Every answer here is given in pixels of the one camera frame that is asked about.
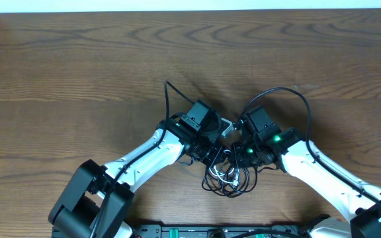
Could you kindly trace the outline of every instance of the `wooden tabletop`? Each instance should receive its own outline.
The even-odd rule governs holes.
[[[48,214],[80,164],[117,159],[152,135],[166,79],[231,120],[261,91],[296,89],[311,104],[316,145],[381,186],[381,10],[1,14],[0,237],[49,237]],[[281,127],[305,130],[294,95],[259,104]],[[171,91],[171,112],[190,107]],[[280,171],[234,199],[201,189],[203,173],[202,164],[164,168],[137,191],[128,219],[341,218]]]

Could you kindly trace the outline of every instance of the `white wall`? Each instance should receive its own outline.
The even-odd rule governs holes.
[[[381,8],[381,0],[0,0],[0,13]]]

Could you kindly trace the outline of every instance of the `green indicator light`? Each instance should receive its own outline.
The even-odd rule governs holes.
[[[275,136],[273,139],[274,139],[275,142],[278,142],[278,141],[280,141],[282,138],[280,138],[280,136]]]

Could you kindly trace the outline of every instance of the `wood grain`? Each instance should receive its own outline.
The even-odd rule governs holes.
[[[147,140],[165,113],[162,82],[235,120],[286,86],[313,110],[313,140],[381,186],[381,10],[0,15],[0,237],[49,237],[49,211],[82,162]],[[305,130],[296,97],[260,100]],[[190,105],[171,93],[171,111]],[[203,166],[166,167],[136,193],[129,220],[166,224],[306,222],[338,211],[298,179],[263,172],[225,199]]]

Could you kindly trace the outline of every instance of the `wooden table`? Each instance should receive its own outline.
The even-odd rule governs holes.
[[[0,15],[0,237],[49,237],[49,211],[80,164],[117,159],[152,135],[166,79],[232,120],[265,89],[296,89],[316,145],[381,186],[381,10]],[[305,130],[294,95],[259,104]],[[171,112],[190,107],[171,91]],[[262,172],[253,192],[227,199],[201,189],[203,172],[166,167],[137,191],[129,220],[341,218],[288,174]]]

